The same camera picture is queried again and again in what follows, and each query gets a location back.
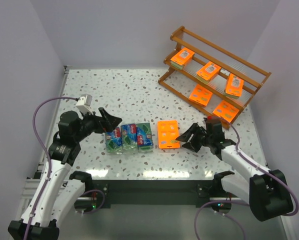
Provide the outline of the orange sponge box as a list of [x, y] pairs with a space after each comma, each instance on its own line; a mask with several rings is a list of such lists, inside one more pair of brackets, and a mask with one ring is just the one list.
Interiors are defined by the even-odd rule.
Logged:
[[219, 74], [220, 70], [219, 65], [209, 61], [196, 72], [196, 78], [204, 84], [208, 84]]
[[244, 80], [230, 73], [223, 93], [229, 98], [238, 99], [242, 96], [243, 86]]
[[225, 100], [222, 100], [219, 105], [213, 110], [213, 114], [232, 123], [234, 118], [239, 113], [239, 109], [231, 105]]
[[192, 60], [194, 55], [194, 51], [184, 47], [171, 58], [171, 65], [182, 70]]

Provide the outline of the green sponge pack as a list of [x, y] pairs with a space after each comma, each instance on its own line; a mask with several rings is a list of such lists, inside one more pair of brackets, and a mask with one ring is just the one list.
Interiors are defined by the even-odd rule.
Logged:
[[136, 124], [136, 136], [138, 150], [151, 152], [154, 148], [151, 125], [149, 122]]

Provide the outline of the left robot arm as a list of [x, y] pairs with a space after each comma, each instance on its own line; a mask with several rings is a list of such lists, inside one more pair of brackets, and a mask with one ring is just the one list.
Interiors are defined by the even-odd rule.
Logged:
[[79, 116], [75, 111], [61, 114], [58, 132], [48, 149], [45, 171], [20, 220], [13, 220], [8, 232], [15, 240], [56, 240], [60, 226], [76, 200], [84, 193], [95, 191], [91, 174], [74, 171], [64, 190], [66, 176], [81, 151], [80, 143], [86, 137], [113, 131], [121, 122], [102, 107], [100, 116], [85, 112]]

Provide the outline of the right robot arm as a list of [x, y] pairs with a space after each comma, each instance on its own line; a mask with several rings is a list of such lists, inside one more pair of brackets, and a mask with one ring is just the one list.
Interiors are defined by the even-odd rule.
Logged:
[[278, 216], [293, 216], [299, 211], [299, 203], [283, 172], [257, 163], [239, 148], [239, 140], [226, 138], [219, 117], [207, 117], [204, 121], [205, 127], [193, 123], [176, 140], [183, 143], [183, 148], [196, 153], [201, 147], [209, 148], [219, 160], [234, 168], [234, 172], [214, 175], [211, 192], [234, 194], [249, 205], [261, 222]]

